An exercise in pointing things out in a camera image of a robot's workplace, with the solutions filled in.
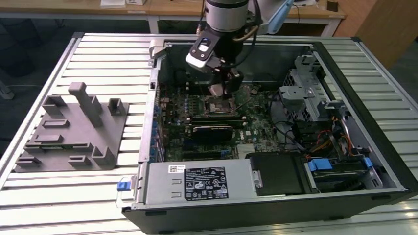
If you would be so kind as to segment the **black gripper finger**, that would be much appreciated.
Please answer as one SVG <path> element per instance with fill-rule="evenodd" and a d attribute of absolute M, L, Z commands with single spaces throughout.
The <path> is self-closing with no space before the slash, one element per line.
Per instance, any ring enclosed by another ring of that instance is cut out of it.
<path fill-rule="evenodd" d="M 229 72 L 227 71 L 217 71 L 215 72 L 215 83 L 225 86 L 226 81 L 229 80 Z"/>
<path fill-rule="evenodd" d="M 239 90 L 243 78 L 245 78 L 243 73 L 238 69 L 230 70 L 225 86 L 225 99 L 230 99 L 233 97 L 234 92 Z"/>

